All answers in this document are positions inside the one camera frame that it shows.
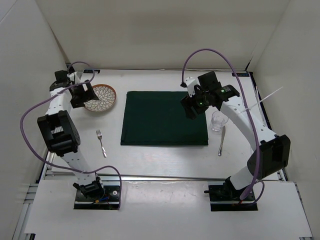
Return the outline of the orange patterned plate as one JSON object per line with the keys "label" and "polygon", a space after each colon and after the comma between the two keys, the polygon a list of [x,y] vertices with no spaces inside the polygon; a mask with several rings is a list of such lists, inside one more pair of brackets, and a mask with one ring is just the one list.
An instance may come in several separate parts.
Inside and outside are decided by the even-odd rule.
{"label": "orange patterned plate", "polygon": [[105,112],[109,110],[116,102],[117,94],[113,87],[107,84],[96,84],[93,91],[98,100],[90,100],[85,103],[85,109],[90,112]]}

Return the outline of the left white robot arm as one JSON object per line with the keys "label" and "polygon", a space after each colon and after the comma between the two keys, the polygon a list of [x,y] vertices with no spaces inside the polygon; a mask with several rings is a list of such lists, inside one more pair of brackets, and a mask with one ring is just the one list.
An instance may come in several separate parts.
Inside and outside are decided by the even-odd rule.
{"label": "left white robot arm", "polygon": [[86,102],[99,98],[88,80],[85,81],[86,87],[79,85],[68,89],[80,83],[76,72],[69,74],[66,70],[59,70],[54,75],[55,82],[49,87],[53,99],[45,115],[37,119],[37,124],[48,150],[62,158],[75,174],[77,182],[73,186],[89,200],[100,200],[105,188],[81,153],[80,134],[70,116],[71,109],[82,108]]}

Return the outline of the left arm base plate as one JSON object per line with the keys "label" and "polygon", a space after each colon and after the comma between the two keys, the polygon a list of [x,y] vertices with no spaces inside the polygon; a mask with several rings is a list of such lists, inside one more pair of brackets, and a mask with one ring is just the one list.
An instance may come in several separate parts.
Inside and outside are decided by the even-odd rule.
{"label": "left arm base plate", "polygon": [[74,183],[76,189],[73,208],[75,210],[119,210],[122,188],[120,183],[94,181],[88,185]]}

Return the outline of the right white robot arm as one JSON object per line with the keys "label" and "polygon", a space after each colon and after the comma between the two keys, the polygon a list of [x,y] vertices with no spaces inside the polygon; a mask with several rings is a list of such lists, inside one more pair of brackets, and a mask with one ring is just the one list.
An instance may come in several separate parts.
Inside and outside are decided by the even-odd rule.
{"label": "right white robot arm", "polygon": [[180,101],[187,118],[194,120],[210,106],[215,107],[235,124],[253,150],[246,166],[225,180],[220,190],[224,197],[244,200],[250,193],[251,183],[288,165],[290,139],[285,134],[276,134],[257,119],[245,108],[236,88],[230,84],[222,86],[214,71],[198,78],[188,77],[181,85],[187,89],[187,96]]}

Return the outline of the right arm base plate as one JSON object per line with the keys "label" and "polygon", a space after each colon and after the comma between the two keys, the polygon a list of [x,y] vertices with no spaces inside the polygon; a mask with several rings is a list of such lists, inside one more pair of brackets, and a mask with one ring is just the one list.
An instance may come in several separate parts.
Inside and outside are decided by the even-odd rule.
{"label": "right arm base plate", "polygon": [[240,193],[232,192],[225,184],[211,184],[204,194],[209,196],[212,212],[252,212],[258,211],[255,194],[251,192],[244,200]]}

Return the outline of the dark green cloth napkin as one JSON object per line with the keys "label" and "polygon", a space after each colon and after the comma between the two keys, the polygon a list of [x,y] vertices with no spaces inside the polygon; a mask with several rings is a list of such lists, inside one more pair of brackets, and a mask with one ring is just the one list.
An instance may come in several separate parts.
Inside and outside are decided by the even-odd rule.
{"label": "dark green cloth napkin", "polygon": [[122,146],[207,146],[207,119],[186,117],[182,91],[129,91],[126,94]]}

